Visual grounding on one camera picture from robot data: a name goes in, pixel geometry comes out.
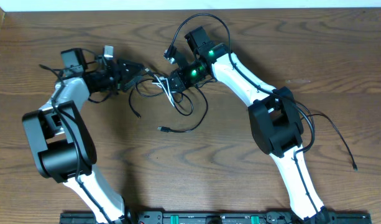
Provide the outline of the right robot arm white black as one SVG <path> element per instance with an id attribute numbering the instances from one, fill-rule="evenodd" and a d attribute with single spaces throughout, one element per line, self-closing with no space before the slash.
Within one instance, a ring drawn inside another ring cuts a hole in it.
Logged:
<path id="1" fill-rule="evenodd" d="M 308 172 L 301 138 L 300 109 L 287 88 L 275 88 L 256 77 L 238 59 L 230 44 L 215 44 L 202 27 L 185 36 L 195 59 L 188 62 L 170 44 L 164 57 L 178 65 L 170 74 L 168 86 L 183 91 L 196 85 L 207 75 L 225 84 L 247 106 L 252 137 L 259 149 L 277 166 L 287 189 L 292 212 L 303 223 L 329 223 L 328 211 L 319 198 Z"/>

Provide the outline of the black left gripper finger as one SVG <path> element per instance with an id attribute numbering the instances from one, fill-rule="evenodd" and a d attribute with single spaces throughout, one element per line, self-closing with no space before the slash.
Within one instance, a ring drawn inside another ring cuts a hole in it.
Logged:
<path id="1" fill-rule="evenodd" d="M 123 92 L 127 92 L 128 90 L 130 90 L 141 79 L 142 79 L 142 75 L 135 75 L 135 76 L 132 76 L 132 77 L 123 78 L 119 82 L 118 89 L 123 91 Z"/>
<path id="2" fill-rule="evenodd" d="M 124 59 L 119 59 L 118 65 L 122 78 L 132 78 L 139 76 L 145 69 L 144 65 L 141 63 L 136 63 Z"/>

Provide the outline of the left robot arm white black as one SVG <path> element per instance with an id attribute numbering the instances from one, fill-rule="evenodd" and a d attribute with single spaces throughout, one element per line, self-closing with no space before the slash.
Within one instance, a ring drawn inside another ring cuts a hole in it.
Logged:
<path id="1" fill-rule="evenodd" d="M 57 81 L 50 99 L 22 117 L 35 166 L 42 177 L 72 189 L 91 209 L 96 223 L 138 223 L 138 216 L 109 185 L 96 165 L 96 147 L 80 115 L 93 93 L 126 92 L 150 70 L 115 59 L 113 47 L 94 54 L 90 70 L 82 48 L 61 52 L 64 67 L 52 69 Z"/>

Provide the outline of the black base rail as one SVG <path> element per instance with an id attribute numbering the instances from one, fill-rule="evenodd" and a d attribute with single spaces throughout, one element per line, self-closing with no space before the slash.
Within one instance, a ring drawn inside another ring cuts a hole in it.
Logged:
<path id="1" fill-rule="evenodd" d="M 93 213 L 61 213 L 61 224 L 98 223 Z M 336 213 L 328 212 L 324 222 L 310 219 L 303 221 L 292 212 L 267 213 L 168 213 L 140 212 L 139 224 L 257 224 L 257 223 L 362 223 L 371 224 L 372 220 L 366 213 Z"/>

